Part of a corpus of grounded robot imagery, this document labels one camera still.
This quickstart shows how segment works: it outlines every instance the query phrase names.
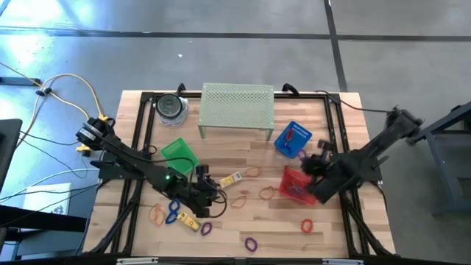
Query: wooden table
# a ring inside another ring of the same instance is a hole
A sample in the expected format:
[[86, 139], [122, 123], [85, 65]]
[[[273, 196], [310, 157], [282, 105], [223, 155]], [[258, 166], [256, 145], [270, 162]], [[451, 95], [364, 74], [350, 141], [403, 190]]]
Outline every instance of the wooden table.
[[[116, 116], [116, 134], [128, 145], [132, 141], [141, 92], [123, 91]], [[351, 105], [361, 106], [358, 93], [341, 93], [341, 98]], [[145, 183], [135, 228], [132, 255], [347, 257], [338, 196], [333, 197], [324, 205], [317, 203], [314, 206], [301, 205], [278, 193], [271, 200], [263, 200], [258, 196], [259, 191], [264, 187], [279, 186], [283, 166], [300, 167], [299, 160], [284, 157], [276, 152], [273, 146], [273, 141], [291, 120], [295, 120], [313, 133], [312, 139], [305, 148], [306, 151], [320, 153], [320, 150], [316, 148], [317, 141], [329, 139], [325, 109], [321, 100], [276, 99], [275, 130], [269, 142], [265, 141], [263, 131], [223, 128], [209, 128], [206, 139], [201, 139], [197, 126], [199, 99], [189, 99], [189, 104], [188, 118], [183, 126], [166, 127], [159, 121], [155, 121], [152, 145], [160, 149], [176, 138], [183, 137], [200, 162], [210, 166], [210, 173], [216, 179], [226, 177], [233, 172], [244, 173], [253, 166], [259, 167], [259, 175], [245, 177], [243, 182], [225, 189], [229, 203], [241, 193], [248, 194], [249, 199], [242, 209], [228, 207], [226, 213], [218, 219], [203, 220], [203, 222], [213, 222], [213, 231], [205, 237], [194, 233], [179, 222], [172, 225], [164, 224], [161, 227], [156, 227], [151, 223], [148, 220], [149, 209], [157, 202], [166, 207], [169, 201], [154, 191], [150, 184]], [[343, 113], [350, 148], [362, 147], [369, 140], [363, 113], [345, 105], [343, 105]], [[144, 114], [143, 127], [147, 124], [147, 116]], [[336, 117], [334, 117], [335, 127], [338, 128], [336, 122]], [[139, 149], [142, 146], [144, 132], [145, 127], [141, 131]], [[122, 181], [112, 180], [99, 190], [85, 240], [85, 251], [95, 247], [115, 221], [122, 186]], [[394, 252], [381, 194], [369, 183], [364, 184], [358, 192], [365, 222], [384, 247]], [[221, 209], [221, 205], [214, 205], [211, 207], [211, 213], [217, 214]], [[191, 213], [185, 207], [183, 211]], [[310, 234], [304, 234], [300, 230], [300, 223], [306, 218], [314, 221], [314, 231]], [[126, 239], [127, 225], [128, 221], [123, 226], [121, 247], [124, 246]], [[355, 245], [357, 249], [360, 249], [358, 233], [356, 227], [353, 227]], [[244, 247], [243, 238], [247, 236], [258, 241], [258, 250], [255, 253], [249, 252]]]

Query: purple rubber band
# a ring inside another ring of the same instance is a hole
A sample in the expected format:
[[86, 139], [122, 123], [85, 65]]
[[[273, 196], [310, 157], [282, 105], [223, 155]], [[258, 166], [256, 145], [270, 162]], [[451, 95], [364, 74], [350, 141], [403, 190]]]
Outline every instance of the purple rubber band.
[[201, 226], [201, 236], [206, 236], [207, 234], [209, 234], [213, 229], [213, 224], [210, 223], [210, 222], [206, 222], [204, 223], [202, 226]]
[[[252, 241], [254, 244], [252, 249], [249, 247], [249, 241]], [[248, 237], [245, 239], [245, 248], [247, 248], [250, 252], [255, 252], [258, 248], [258, 243], [254, 238]]]

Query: gray floor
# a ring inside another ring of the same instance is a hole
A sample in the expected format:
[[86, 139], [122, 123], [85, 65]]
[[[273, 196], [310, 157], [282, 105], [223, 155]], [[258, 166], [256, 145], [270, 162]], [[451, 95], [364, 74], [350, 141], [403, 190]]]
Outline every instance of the gray floor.
[[[465, 0], [332, 0], [337, 32], [375, 35], [469, 35], [471, 5]], [[139, 32], [328, 33], [320, 0], [11, 0], [0, 16], [3, 27], [54, 27]], [[341, 41], [349, 91], [359, 92], [365, 107], [409, 109], [425, 125], [468, 102], [471, 90], [471, 43]], [[203, 82], [262, 83], [281, 89], [290, 82], [301, 91], [339, 91], [329, 40], [257, 40], [191, 38], [81, 38], [0, 35], [0, 61], [44, 80], [54, 74], [84, 76], [96, 88], [107, 115], [114, 116], [124, 89], [176, 89], [180, 82], [199, 89]], [[0, 76], [14, 76], [0, 68]], [[52, 86], [65, 99], [96, 108], [89, 90], [71, 78]], [[0, 119], [26, 124], [35, 100], [31, 88], [0, 87]], [[382, 129], [384, 116], [365, 113], [369, 134]], [[72, 142], [84, 121], [75, 109], [49, 98], [31, 133]], [[29, 140], [83, 168], [72, 147]], [[394, 145], [381, 168], [389, 221], [397, 252], [410, 258], [471, 263], [471, 216], [433, 218], [442, 199], [428, 147]], [[22, 144], [15, 153], [1, 196], [46, 175], [66, 170]], [[49, 183], [72, 182], [74, 188], [96, 182], [62, 175]], [[87, 216], [94, 192], [71, 201], [71, 213]], [[9, 205], [22, 205], [22, 198]], [[46, 245], [51, 234], [20, 246], [23, 254], [73, 250], [79, 233], [56, 233], [62, 240]]]

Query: black metal frame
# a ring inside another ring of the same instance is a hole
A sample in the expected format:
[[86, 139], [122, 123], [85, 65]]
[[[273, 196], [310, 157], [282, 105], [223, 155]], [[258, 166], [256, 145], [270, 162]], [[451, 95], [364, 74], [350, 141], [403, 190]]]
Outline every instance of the black metal frame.
[[[146, 103], [150, 101], [150, 110], [149, 110], [149, 119], [146, 125], [146, 135], [144, 136], [144, 151], [148, 150], [149, 145], [150, 145], [150, 140], [152, 137], [152, 126], [154, 124], [154, 116], [155, 116], [155, 108], [153, 106], [153, 103], [157, 100], [159, 96], [162, 96], [164, 92], [143, 92], [141, 94], [141, 100], [139, 104], [139, 110], [138, 110], [138, 117], [136, 120], [135, 124], [135, 131], [134, 131], [134, 136], [132, 139], [132, 148], [137, 149], [138, 141], [139, 141], [139, 135], [141, 134], [141, 128], [143, 126], [143, 117], [144, 117], [144, 111], [145, 111], [145, 106]], [[183, 91], [182, 96], [185, 98], [200, 98], [201, 97], [201, 92], [191, 92], [191, 91]], [[341, 110], [341, 103], [340, 102], [340, 96], [337, 93], [332, 93], [330, 95], [335, 99], [335, 101], [332, 101], [329, 99], [328, 95], [326, 94], [320, 94], [320, 93], [276, 93], [275, 98], [276, 99], [318, 99], [322, 100], [324, 103], [325, 107], [325, 115], [327, 119], [327, 130], [329, 132], [330, 136], [330, 141], [336, 143], [336, 132], [335, 128], [333, 125], [333, 116], [332, 116], [332, 111], [331, 111], [331, 106], [332, 104], [335, 106], [336, 109], [336, 116], [338, 119], [339, 123], [339, 130], [341, 133], [341, 144], [344, 152], [349, 150], [349, 145], [348, 145], [348, 137], [347, 137], [347, 131], [345, 128], [345, 123], [344, 123], [344, 117], [343, 113]], [[334, 152], [338, 152], [338, 147], [337, 143], [334, 144]], [[127, 206], [127, 198], [129, 196], [130, 192], [130, 182], [131, 180], [125, 180], [124, 186], [123, 186], [123, 191], [121, 194], [121, 201], [119, 205], [120, 213], [122, 209], [124, 209]], [[138, 192], [138, 197], [141, 196], [141, 188], [142, 188], [142, 183], [140, 181], [137, 182], [136, 184], [136, 189], [134, 192]], [[361, 216], [361, 207], [360, 207], [360, 201], [358, 198], [358, 191], [353, 189], [351, 191], [352, 193], [352, 200], [353, 200], [353, 205], [358, 213], [359, 216]], [[345, 237], [346, 237], [346, 242], [347, 242], [347, 249], [348, 249], [348, 254], [350, 257], [358, 254], [354, 242], [353, 242], [353, 233], [352, 233], [352, 226], [350, 224], [350, 217], [347, 212], [347, 204], [346, 200], [347, 195], [346, 194], [340, 194], [340, 201], [341, 201], [341, 212], [342, 212], [342, 219], [344, 221], [344, 230], [345, 230]], [[126, 243], [123, 249], [123, 252], [130, 254], [132, 251], [132, 243], [134, 240], [134, 231], [135, 231], [135, 226], [137, 222], [137, 215], [138, 215], [138, 201], [134, 202], [134, 208], [132, 210], [131, 216], [130, 216], [130, 224], [129, 224], [129, 230], [127, 234], [127, 239]], [[116, 237], [113, 239], [113, 244], [111, 247], [111, 252], [116, 253], [118, 252], [119, 248], [119, 239], [120, 239], [121, 233], [118, 232], [116, 234]], [[361, 237], [361, 253], [363, 254], [369, 254], [369, 249], [368, 249], [368, 244], [366, 242], [366, 239], [363, 234], [360, 233]]]

